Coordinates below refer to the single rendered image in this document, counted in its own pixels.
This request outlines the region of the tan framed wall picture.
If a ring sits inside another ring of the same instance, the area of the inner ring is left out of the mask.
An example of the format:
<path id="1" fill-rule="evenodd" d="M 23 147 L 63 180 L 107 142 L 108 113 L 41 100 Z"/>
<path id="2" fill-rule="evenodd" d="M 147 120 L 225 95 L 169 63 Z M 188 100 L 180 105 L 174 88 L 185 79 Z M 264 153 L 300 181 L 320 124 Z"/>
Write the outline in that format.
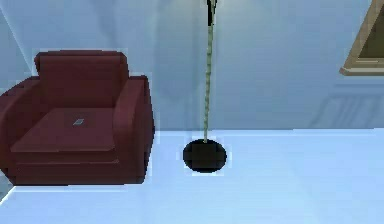
<path id="1" fill-rule="evenodd" d="M 372 0 L 339 72 L 344 76 L 384 76 L 384 0 Z"/>

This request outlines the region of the floor lamp with black base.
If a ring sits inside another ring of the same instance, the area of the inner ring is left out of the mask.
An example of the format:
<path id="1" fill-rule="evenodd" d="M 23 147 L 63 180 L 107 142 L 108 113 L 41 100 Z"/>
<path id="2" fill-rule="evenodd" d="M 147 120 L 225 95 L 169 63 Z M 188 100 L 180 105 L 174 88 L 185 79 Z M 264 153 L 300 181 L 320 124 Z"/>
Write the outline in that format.
<path id="1" fill-rule="evenodd" d="M 218 0 L 207 2 L 207 50 L 204 94 L 203 138 L 189 142 L 183 149 L 184 164 L 192 171 L 198 173 L 214 173 L 222 169 L 227 161 L 225 148 L 215 140 L 208 138 L 209 112 L 211 95 L 211 73 L 214 40 L 214 22 Z"/>

